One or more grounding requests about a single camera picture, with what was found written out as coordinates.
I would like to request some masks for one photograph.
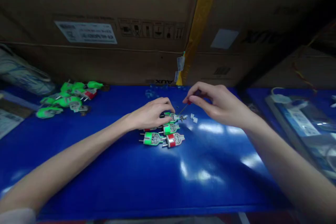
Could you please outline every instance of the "green plug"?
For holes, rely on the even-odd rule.
[[[164,116],[172,118],[172,120],[169,123],[175,123],[180,118],[178,115],[169,112],[165,112]]]
[[[164,135],[169,135],[175,133],[179,129],[180,126],[178,124],[168,123],[163,125],[163,132],[159,132],[159,134],[163,133]]]
[[[82,101],[77,96],[70,96],[70,97],[63,97],[58,100],[56,100],[52,105],[53,106],[60,106],[60,107],[69,107],[71,103],[80,103],[82,104]]]
[[[155,132],[146,132],[141,135],[145,135],[145,138],[143,140],[139,140],[140,142],[143,142],[143,144],[146,145],[158,145],[159,143],[163,143],[163,137],[160,136],[159,133]]]
[[[64,84],[61,87],[61,92],[59,95],[62,97],[70,97],[72,92],[72,85],[73,84],[69,82],[64,82]]]
[[[43,105],[51,105],[56,101],[56,99],[51,97],[44,97],[42,100],[40,100],[40,103]]]
[[[54,117],[56,114],[60,114],[63,112],[63,109],[57,107],[45,107],[40,108],[36,112],[36,116],[41,119],[51,118]]]
[[[88,88],[97,88],[97,89],[101,89],[104,86],[104,84],[96,81],[89,81],[86,85]]]
[[[85,84],[82,82],[75,82],[72,84],[71,94],[79,95],[85,92]]]

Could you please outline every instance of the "brown cardboard box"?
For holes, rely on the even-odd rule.
[[[199,52],[266,53],[321,0],[214,0]],[[220,29],[224,48],[211,47]]]
[[[301,57],[298,57],[298,52],[296,51],[256,81],[253,87],[309,88],[296,75],[292,68],[293,62],[296,63],[297,69],[303,74],[305,79],[316,88],[336,88],[336,59],[313,49],[308,49]]]
[[[179,53],[11,45],[19,56],[58,83],[100,81],[113,85],[174,85]],[[187,85],[197,81],[235,86],[260,55],[197,54]]]
[[[0,0],[0,10],[38,44],[183,51],[195,4],[196,0]],[[30,42],[12,34],[5,39]]]
[[[261,57],[259,54],[197,53],[188,73],[187,85],[197,81],[235,86]]]
[[[31,34],[18,23],[0,13],[0,41],[22,40],[34,43]]]
[[[174,84],[177,53],[12,45],[19,56],[54,81],[100,81],[112,85]]]

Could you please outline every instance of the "screwdriver shaft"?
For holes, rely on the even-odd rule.
[[[183,112],[183,110],[188,106],[189,104],[187,104],[186,106],[184,106],[184,108],[181,110],[181,112],[178,114],[178,116]]]

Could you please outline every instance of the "right hand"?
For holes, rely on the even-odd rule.
[[[197,90],[201,90],[201,97],[193,95]],[[202,97],[210,99],[212,104]],[[183,103],[187,103],[188,100],[201,107],[208,116],[221,124],[247,130],[263,121],[223,85],[213,86],[197,82],[190,88]]]

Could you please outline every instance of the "white label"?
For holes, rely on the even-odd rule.
[[[0,139],[23,121],[23,118],[0,109]]]
[[[219,29],[211,47],[229,49],[238,34],[238,31]]]
[[[179,73],[180,71],[175,72],[175,82],[177,82],[177,80],[179,79]]]
[[[55,24],[71,43],[117,44],[110,24],[64,21],[55,21]]]
[[[185,57],[181,56],[177,58],[177,70],[183,71]]]

